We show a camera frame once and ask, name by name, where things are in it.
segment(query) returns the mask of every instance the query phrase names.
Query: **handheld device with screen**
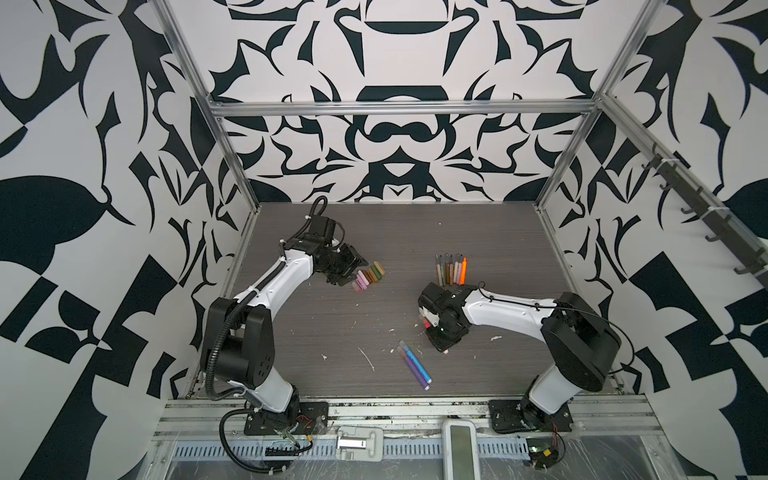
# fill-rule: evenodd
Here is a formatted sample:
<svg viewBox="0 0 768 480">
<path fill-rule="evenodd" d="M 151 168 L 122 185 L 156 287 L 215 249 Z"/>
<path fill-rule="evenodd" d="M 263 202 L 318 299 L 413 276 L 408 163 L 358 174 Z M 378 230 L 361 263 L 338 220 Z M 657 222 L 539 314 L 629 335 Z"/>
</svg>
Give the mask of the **handheld device with screen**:
<svg viewBox="0 0 768 480">
<path fill-rule="evenodd" d="M 442 424 L 443 478 L 480 480 L 478 434 L 469 420 L 448 419 Z"/>
</svg>

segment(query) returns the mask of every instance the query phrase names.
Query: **paper scrap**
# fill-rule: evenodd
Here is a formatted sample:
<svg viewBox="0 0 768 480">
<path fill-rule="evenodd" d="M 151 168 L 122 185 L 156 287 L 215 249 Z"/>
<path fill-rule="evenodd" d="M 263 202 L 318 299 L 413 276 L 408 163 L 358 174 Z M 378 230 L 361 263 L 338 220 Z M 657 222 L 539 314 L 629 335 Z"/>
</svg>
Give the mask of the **paper scrap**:
<svg viewBox="0 0 768 480">
<path fill-rule="evenodd" d="M 357 347 L 357 349 L 360 351 L 360 353 L 362 353 L 362 356 L 364 356 L 364 357 L 366 358 L 366 360 L 368 360 L 368 364 L 369 364 L 369 365 L 371 365 L 371 370 L 373 370 L 373 371 L 375 372 L 375 371 L 376 371 L 376 368 L 375 368 L 375 367 L 373 366 L 373 364 L 371 363 L 371 359 L 370 359 L 370 358 L 368 358 L 368 356 L 366 355 L 366 353 L 365 353 L 365 352 L 363 352 L 363 350 L 362 350 L 360 347 Z"/>
</svg>

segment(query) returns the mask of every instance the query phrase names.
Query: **orange marker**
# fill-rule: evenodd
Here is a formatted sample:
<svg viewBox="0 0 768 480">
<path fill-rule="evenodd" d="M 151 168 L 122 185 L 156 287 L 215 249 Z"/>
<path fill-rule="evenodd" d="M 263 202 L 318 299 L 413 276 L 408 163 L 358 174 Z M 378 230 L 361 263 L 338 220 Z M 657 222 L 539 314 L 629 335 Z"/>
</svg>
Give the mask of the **orange marker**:
<svg viewBox="0 0 768 480">
<path fill-rule="evenodd" d="M 464 257 L 464 260 L 462 261 L 462 275 L 461 279 L 459 280 L 459 285 L 464 285 L 464 280 L 467 277 L 467 257 Z"/>
</svg>

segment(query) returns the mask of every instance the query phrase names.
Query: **black and white patterned wall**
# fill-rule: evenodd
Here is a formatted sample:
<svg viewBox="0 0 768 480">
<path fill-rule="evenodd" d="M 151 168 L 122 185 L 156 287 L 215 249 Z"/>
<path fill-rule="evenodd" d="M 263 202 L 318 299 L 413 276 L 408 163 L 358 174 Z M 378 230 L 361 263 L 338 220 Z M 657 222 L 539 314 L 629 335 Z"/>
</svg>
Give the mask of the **black and white patterned wall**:
<svg viewBox="0 0 768 480">
<path fill-rule="evenodd" d="M 145 0 L 0 6 L 3 478 L 132 478 L 248 206 Z"/>
<path fill-rule="evenodd" d="M 767 19 L 760 0 L 670 0 L 616 90 L 763 239 Z M 578 289 L 634 341 L 620 375 L 687 473 L 768 475 L 768 292 L 646 161 L 601 117 L 547 205 L 558 243 Z"/>
<path fill-rule="evenodd" d="M 642 1 L 171 4 L 226 103 L 590 98 Z M 534 200 L 576 117 L 230 118 L 227 129 L 262 201 Z"/>
</svg>

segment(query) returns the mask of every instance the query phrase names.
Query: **dark wooden tabletop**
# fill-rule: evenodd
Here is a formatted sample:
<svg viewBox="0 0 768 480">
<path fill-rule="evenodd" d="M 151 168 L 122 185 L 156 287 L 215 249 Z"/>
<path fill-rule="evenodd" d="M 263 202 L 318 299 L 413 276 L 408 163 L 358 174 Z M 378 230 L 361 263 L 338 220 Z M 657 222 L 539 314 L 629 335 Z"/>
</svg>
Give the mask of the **dark wooden tabletop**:
<svg viewBox="0 0 768 480">
<path fill-rule="evenodd" d="M 236 292 L 275 262 L 278 240 L 296 232 L 308 211 L 307 204 L 262 206 Z M 446 252 L 468 258 L 466 283 L 484 280 L 492 292 L 551 298 L 567 290 L 531 204 L 331 204 L 324 214 L 340 221 L 346 242 L 378 260 L 386 276 L 355 293 L 315 274 L 275 316 L 275 367 L 302 396 L 522 394 L 551 363 L 544 343 L 490 326 L 473 326 L 439 353 L 416 303 L 436 280 L 435 255 Z M 394 350 L 401 339 L 433 378 L 429 391 Z"/>
</svg>

